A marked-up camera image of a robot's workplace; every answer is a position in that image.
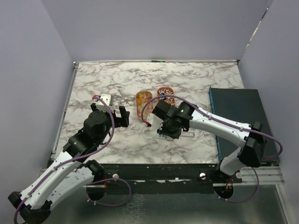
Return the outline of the clear plastic scoop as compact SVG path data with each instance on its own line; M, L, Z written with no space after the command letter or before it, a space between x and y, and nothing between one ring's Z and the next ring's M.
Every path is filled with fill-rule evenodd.
M154 135L155 138L162 139L162 140L163 140L164 136L166 136L166 135L163 135L163 134ZM192 139L192 138L195 138L195 133L194 132L182 132L181 135L180 135L180 138Z

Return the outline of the pink tray of gummy candies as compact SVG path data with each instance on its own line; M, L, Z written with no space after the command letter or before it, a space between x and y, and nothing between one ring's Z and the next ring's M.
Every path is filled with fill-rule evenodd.
M136 114L140 122L142 122L142 109L149 100L153 98L152 93L149 91L139 91L135 96L136 101ZM153 102L150 102L143 112L143 118L146 120L147 116L153 111Z

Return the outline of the pink tray of lollipops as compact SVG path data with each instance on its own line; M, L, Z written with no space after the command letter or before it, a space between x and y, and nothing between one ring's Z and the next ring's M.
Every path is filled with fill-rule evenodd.
M174 95L174 90L171 87L160 87L157 90L157 96L163 96L158 99L158 101L164 101L170 105L175 105L175 98L170 97Z

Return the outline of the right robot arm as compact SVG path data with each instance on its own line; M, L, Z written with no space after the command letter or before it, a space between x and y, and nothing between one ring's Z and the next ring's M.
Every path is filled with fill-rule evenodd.
M190 128L203 130L224 138L237 146L230 155L220 160L215 179L226 182L244 167L258 168L262 164L266 141L260 133L261 124L238 123L213 115L193 104L182 102L179 107L159 101L147 122L157 128L157 133L179 139L182 131Z

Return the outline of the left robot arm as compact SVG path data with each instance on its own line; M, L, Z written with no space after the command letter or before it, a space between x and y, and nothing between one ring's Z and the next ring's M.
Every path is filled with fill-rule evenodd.
M87 184L105 182L104 168L96 160L87 158L97 149L109 144L108 134L115 128L128 127L130 113L120 106L120 117L115 111L100 111L95 104L84 121L83 128L69 138L62 152L39 178L21 192L12 192L8 199L16 208L14 222L20 215L27 224L41 224L52 210L77 189Z

